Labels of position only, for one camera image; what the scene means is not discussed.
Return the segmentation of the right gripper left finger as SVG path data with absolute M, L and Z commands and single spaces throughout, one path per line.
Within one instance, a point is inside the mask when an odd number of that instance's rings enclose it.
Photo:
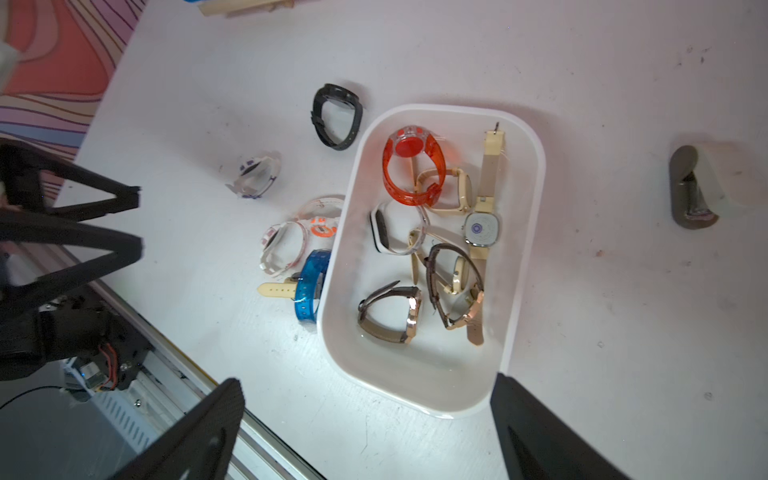
M 222 382 L 114 479 L 224 479 L 245 412 L 241 383 Z

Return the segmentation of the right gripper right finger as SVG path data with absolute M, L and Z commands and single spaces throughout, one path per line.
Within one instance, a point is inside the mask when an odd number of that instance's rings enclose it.
M 510 479 L 625 479 L 517 380 L 499 373 L 490 397 Z

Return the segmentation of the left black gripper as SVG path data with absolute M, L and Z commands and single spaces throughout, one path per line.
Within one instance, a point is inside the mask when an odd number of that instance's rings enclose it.
M 85 189 L 92 198 L 58 206 L 51 195 L 56 182 L 63 188 Z M 72 221 L 140 205 L 138 186 L 11 139 L 1 141 L 1 189 L 1 198 L 11 208 Z M 61 262 L 30 283 L 1 289 L 3 312 L 26 312 L 15 318 L 1 315 L 1 379 L 21 379 L 54 361 L 73 359 L 79 367 L 93 363 L 106 381 L 134 380 L 150 342 L 86 284 L 139 261 L 143 239 L 82 224 L 3 224 L 1 240 L 37 245 Z

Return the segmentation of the dark brown leather watch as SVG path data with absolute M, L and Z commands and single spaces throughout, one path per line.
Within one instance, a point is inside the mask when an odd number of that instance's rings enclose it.
M 482 344 L 485 288 L 478 267 L 460 247 L 442 242 L 430 248 L 425 268 L 429 300 L 444 328 L 465 328 L 471 343 Z

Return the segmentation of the white purple kids watch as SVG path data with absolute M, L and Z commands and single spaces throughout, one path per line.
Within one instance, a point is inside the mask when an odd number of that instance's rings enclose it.
M 243 158 L 237 175 L 225 187 L 240 199 L 258 200 L 272 188 L 281 168 L 281 155 L 277 151 Z

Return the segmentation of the brown strap watch front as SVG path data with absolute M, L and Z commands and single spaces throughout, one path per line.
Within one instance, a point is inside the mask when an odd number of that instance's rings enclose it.
M 417 334 L 421 305 L 419 287 L 394 281 L 359 302 L 357 325 L 368 338 L 407 345 Z

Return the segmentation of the white pink kids watch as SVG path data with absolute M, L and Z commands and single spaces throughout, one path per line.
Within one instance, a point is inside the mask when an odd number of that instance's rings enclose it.
M 307 228 L 296 220 L 271 225 L 261 239 L 260 268 L 270 277 L 294 269 L 308 246 Z

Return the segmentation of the beige strap watch long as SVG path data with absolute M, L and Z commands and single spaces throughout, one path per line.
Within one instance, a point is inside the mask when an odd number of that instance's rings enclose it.
M 463 232 L 469 245 L 469 257 L 479 275 L 470 292 L 474 303 L 467 313 L 467 338 L 476 346 L 484 342 L 482 306 L 484 300 L 484 273 L 490 248 L 500 235 L 500 220 L 495 213 L 495 185 L 504 146 L 504 132 L 495 129 L 485 133 L 484 151 L 473 210 L 465 218 Z

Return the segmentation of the white orange kids watch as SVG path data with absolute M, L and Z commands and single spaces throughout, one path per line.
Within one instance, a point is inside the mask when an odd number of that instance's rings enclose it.
M 296 219 L 310 235 L 330 239 L 335 236 L 339 218 L 345 205 L 343 195 L 318 197 L 305 203 L 297 212 Z

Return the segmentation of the black band watch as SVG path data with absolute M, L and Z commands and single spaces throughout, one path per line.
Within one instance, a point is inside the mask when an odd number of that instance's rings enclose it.
M 344 151 L 357 138 L 363 112 L 357 94 L 342 86 L 326 83 L 314 95 L 311 123 L 326 147 Z

